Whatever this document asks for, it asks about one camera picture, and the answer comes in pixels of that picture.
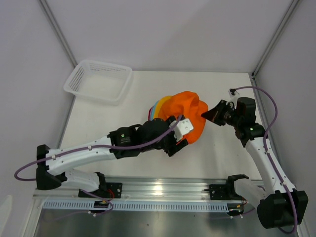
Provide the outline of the orange hat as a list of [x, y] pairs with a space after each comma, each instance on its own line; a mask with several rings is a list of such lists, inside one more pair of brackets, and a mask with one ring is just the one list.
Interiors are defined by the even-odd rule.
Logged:
[[170, 116], [179, 115], [189, 119], [194, 127], [194, 130], [185, 136], [189, 144], [196, 142], [203, 133], [206, 119], [201, 117], [201, 114], [208, 111], [208, 105], [201, 101], [198, 94], [191, 91], [183, 91], [166, 101], [158, 115], [158, 118], [167, 120]]

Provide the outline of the lavender hat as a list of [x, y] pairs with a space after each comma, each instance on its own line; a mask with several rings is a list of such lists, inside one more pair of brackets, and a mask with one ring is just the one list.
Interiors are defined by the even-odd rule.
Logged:
[[154, 107], [152, 106], [152, 107], [150, 108], [150, 110], [151, 110], [151, 120], [152, 120], [153, 109], [154, 109]]

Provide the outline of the teal hat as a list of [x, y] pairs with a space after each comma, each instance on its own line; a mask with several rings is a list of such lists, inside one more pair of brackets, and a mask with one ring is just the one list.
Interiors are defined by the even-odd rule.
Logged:
[[157, 105], [154, 104], [153, 107], [154, 107], [154, 109], [153, 109], [153, 114], [152, 114], [152, 120], [155, 118], [155, 112], [156, 112]]

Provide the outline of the yellow hat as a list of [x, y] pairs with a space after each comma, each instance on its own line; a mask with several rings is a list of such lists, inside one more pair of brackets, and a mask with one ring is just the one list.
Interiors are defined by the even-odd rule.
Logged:
[[163, 104], [168, 101], [172, 96], [165, 96], [161, 98], [157, 103], [155, 107], [155, 117], [158, 118], [159, 112], [163, 106]]

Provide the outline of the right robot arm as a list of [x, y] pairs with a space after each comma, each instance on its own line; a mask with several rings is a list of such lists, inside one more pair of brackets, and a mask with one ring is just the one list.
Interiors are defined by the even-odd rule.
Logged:
[[229, 176], [225, 194], [230, 199], [245, 198], [257, 211], [260, 223], [266, 229], [302, 223], [308, 204], [305, 191], [299, 191], [283, 172], [265, 137], [265, 129], [256, 122], [256, 102], [249, 97], [233, 101], [221, 100], [201, 116], [216, 125], [228, 124], [250, 154], [264, 182], [254, 185], [246, 175]]

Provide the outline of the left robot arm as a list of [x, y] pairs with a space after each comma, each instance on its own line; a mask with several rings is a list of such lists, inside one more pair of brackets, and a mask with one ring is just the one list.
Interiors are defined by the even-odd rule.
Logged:
[[39, 145], [37, 189], [53, 190], [71, 186], [101, 198], [107, 191], [104, 175], [77, 170], [78, 166], [102, 160], [132, 158], [151, 150], [163, 150], [171, 157], [189, 144], [185, 136], [193, 130], [188, 118], [171, 116], [167, 120], [155, 118], [143, 125], [121, 127], [98, 140], [68, 149]]

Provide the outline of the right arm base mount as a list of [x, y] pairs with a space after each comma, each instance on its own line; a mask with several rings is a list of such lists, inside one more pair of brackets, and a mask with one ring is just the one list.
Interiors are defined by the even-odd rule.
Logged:
[[226, 184], [210, 184], [204, 191], [209, 193], [211, 200], [242, 200], [242, 197]]

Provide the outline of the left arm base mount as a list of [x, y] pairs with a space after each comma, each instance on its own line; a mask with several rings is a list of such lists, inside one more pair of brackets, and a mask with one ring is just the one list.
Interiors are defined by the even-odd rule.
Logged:
[[78, 197], [79, 198], [93, 198], [98, 196], [100, 198], [106, 199], [115, 199], [121, 198], [123, 183], [110, 182], [106, 184], [105, 188], [99, 188], [96, 191], [91, 192], [92, 195], [85, 193], [82, 190], [79, 190]]

